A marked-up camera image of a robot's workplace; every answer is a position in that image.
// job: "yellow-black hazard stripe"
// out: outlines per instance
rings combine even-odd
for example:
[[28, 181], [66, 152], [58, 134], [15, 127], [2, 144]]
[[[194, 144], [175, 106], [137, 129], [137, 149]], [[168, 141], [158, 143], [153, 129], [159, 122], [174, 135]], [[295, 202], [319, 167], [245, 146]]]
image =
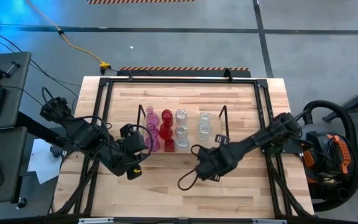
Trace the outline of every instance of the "yellow-black hazard stripe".
[[88, 0], [88, 4], [154, 3], [154, 2], [192, 2], [194, 0]]
[[[129, 70], [176, 70], [176, 71], [223, 71], [226, 67], [122, 67], [121, 71]], [[229, 67], [232, 71], [248, 71], [246, 67]]]

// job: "gray concrete floor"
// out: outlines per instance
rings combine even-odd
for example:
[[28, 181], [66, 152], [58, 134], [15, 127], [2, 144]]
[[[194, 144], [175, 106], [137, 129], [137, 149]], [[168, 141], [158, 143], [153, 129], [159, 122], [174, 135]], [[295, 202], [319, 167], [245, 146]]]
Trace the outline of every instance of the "gray concrete floor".
[[[128, 28], [256, 29], [252, 0], [196, 0], [183, 3], [87, 5], [85, 0], [33, 0], [58, 25]], [[358, 30], [358, 0], [259, 0], [265, 29]], [[0, 0], [0, 24], [49, 25], [24, 0]], [[55, 32], [0, 31], [51, 76], [81, 83], [99, 75], [98, 62], [70, 48]], [[258, 34], [67, 32], [76, 45], [91, 50], [114, 68], [126, 66], [249, 67], [266, 77]], [[284, 78], [291, 110], [298, 113], [312, 100], [341, 104], [358, 92], [358, 35], [266, 35], [273, 75]], [[9, 52], [0, 45], [0, 53]], [[37, 99], [40, 87], [69, 101], [73, 95], [30, 68], [25, 89]], [[70, 86], [78, 93], [79, 88]], [[24, 95], [21, 110], [38, 122], [39, 107]], [[315, 120], [327, 111], [317, 111]], [[358, 114], [353, 116], [358, 130]], [[331, 124], [341, 130], [337, 122]], [[22, 210], [0, 204], [0, 218], [45, 215], [56, 180], [39, 185], [28, 177]], [[317, 214], [358, 221], [358, 191], [345, 205]]]

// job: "wooden table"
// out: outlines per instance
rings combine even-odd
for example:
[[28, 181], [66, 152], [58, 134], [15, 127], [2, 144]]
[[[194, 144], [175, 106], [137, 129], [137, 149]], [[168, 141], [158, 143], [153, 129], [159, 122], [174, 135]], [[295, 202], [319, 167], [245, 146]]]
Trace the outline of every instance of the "wooden table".
[[[93, 114], [100, 77], [84, 77], [75, 116]], [[268, 79], [274, 115], [290, 110], [283, 79]], [[106, 91], [102, 96], [101, 110]], [[231, 141], [240, 141], [260, 129], [255, 93], [247, 84], [174, 84], [115, 83], [108, 122], [117, 139], [118, 130], [126, 123], [136, 123], [138, 105], [153, 106], [160, 113], [186, 109], [189, 117], [200, 111], [217, 116], [227, 105]], [[55, 191], [55, 208], [70, 197], [80, 179], [83, 155], [73, 153], [62, 165]], [[154, 154], [141, 163], [143, 175], [127, 180], [116, 177], [103, 165], [93, 201], [92, 216], [104, 217], [196, 217], [196, 218], [273, 218], [265, 157], [260, 149], [248, 153], [238, 167], [220, 182], [197, 181], [189, 191], [177, 187], [178, 179], [197, 165], [191, 154]], [[283, 165], [287, 184], [306, 211], [313, 212], [303, 164], [294, 155], [284, 154]], [[194, 176], [181, 185], [188, 186]], [[82, 209], [88, 189], [85, 189]], [[280, 208], [284, 211], [278, 190]]]

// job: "yellow cable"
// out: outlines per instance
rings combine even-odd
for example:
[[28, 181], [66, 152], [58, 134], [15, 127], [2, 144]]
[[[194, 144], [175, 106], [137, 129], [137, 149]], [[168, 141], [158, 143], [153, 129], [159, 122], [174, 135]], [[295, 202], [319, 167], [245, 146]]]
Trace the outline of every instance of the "yellow cable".
[[[39, 12], [41, 15], [43, 15], [44, 18], [46, 18], [47, 20], [49, 20], [49, 22], [52, 23], [52, 24], [56, 27], [56, 29], [57, 29], [58, 31], [61, 30], [61, 29], [59, 28], [59, 26], [56, 25], [56, 23], [54, 23], [51, 19], [49, 19], [49, 17], [47, 17], [44, 13], [42, 13], [41, 10], [39, 10], [30, 0], [26, 0], [26, 1], [27, 1], [27, 3], [28, 3], [31, 7], [33, 7], [37, 12]], [[75, 49], [82, 50], [83, 52], [86, 52], [86, 53], [92, 55], [94, 58], [98, 59], [98, 60], [100, 61], [100, 64], [101, 64], [100, 66], [101, 66], [101, 67], [109, 66], [108, 63], [102, 61], [102, 60], [101, 60], [98, 56], [96, 56], [94, 53], [92, 53], [92, 52], [90, 52], [90, 51], [87, 51], [87, 50], [85, 50], [85, 49], [82, 49], [81, 47], [75, 46], [75, 45], [73, 45], [72, 43], [70, 43], [70, 42], [68, 41], [68, 39], [67, 39], [67, 37], [66, 37], [65, 34], [61, 34], [61, 35], [62, 35], [62, 37], [65, 39], [65, 41], [68, 43], [68, 45], [74, 47]]]

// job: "white paper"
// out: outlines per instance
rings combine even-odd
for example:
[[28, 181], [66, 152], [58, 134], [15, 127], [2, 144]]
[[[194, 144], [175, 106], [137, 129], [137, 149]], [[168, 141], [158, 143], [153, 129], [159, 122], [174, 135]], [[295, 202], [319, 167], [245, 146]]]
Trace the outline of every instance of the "white paper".
[[54, 158], [50, 152], [50, 144], [43, 139], [34, 140], [27, 171], [37, 173], [40, 184], [56, 177], [60, 173], [62, 157]]

